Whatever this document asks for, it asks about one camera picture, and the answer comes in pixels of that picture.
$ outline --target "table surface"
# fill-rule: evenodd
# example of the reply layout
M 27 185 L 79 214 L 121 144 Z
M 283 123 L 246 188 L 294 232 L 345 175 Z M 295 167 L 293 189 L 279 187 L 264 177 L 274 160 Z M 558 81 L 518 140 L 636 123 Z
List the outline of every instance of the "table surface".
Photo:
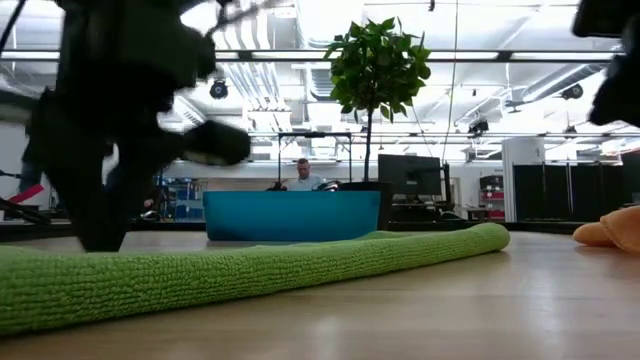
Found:
M 77 252 L 75 239 L 20 246 Z M 215 251 L 203 233 L 131 233 L 123 251 Z M 514 233 L 500 253 L 0 341 L 16 359 L 640 358 L 640 259 Z

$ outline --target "man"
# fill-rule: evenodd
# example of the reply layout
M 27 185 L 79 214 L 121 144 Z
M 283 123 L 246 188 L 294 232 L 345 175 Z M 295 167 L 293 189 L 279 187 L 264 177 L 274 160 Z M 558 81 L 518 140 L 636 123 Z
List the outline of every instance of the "man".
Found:
M 298 179 L 289 182 L 289 191 L 312 191 L 325 182 L 321 176 L 311 173 L 311 164 L 307 159 L 299 159 L 296 168 Z

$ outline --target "white pillar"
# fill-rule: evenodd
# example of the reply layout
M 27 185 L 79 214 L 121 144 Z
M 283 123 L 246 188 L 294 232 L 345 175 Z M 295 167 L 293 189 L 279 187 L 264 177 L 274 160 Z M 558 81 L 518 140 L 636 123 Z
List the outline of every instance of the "white pillar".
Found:
M 520 137 L 502 141 L 505 221 L 517 221 L 513 166 L 542 164 L 544 161 L 544 138 Z

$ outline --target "cable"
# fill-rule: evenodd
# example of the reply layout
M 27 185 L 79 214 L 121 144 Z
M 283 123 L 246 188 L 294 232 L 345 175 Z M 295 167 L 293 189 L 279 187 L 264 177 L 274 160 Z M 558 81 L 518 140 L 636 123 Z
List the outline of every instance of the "cable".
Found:
M 447 141 L 449 140 L 449 132 L 451 131 L 452 113 L 453 113 L 453 93 L 456 86 L 456 61 L 458 57 L 458 13 L 460 10 L 460 0 L 456 0 L 456 18 L 455 18 L 455 30 L 453 33 L 453 73 L 451 75 L 451 92 L 449 93 L 449 123 L 447 124 L 447 132 L 444 136 L 444 145 L 442 147 L 442 162 L 444 162 L 445 155 L 447 154 Z
M 18 0 L 18 4 L 13 9 L 13 13 L 7 22 L 7 26 L 2 31 L 2 37 L 0 37 L 0 56 L 2 56 L 2 52 L 4 51 L 4 47 L 7 46 L 7 42 L 9 41 L 9 36 L 11 36 L 11 31 L 13 31 L 13 27 L 16 25 L 16 21 L 20 17 L 20 13 L 22 13 L 22 9 L 24 5 L 27 3 L 27 0 Z
M 422 134 L 422 140 L 424 140 L 424 144 L 427 146 L 427 151 L 429 152 L 429 156 L 433 157 L 431 153 L 431 147 L 427 142 L 427 138 L 424 136 L 424 130 L 422 130 L 422 124 L 420 124 L 420 119 L 418 119 L 418 114 L 416 114 L 416 108 L 411 105 L 411 110 L 413 111 L 413 116 L 416 118 L 416 123 L 418 124 L 418 128 L 420 128 L 420 133 Z

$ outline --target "green microfiber towel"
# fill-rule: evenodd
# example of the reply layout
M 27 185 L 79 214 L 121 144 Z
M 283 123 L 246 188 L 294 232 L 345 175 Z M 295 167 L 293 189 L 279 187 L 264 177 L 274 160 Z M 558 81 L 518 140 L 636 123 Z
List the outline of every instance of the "green microfiber towel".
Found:
M 0 246 L 0 335 L 270 294 L 499 251 L 495 224 L 319 244 L 163 254 Z

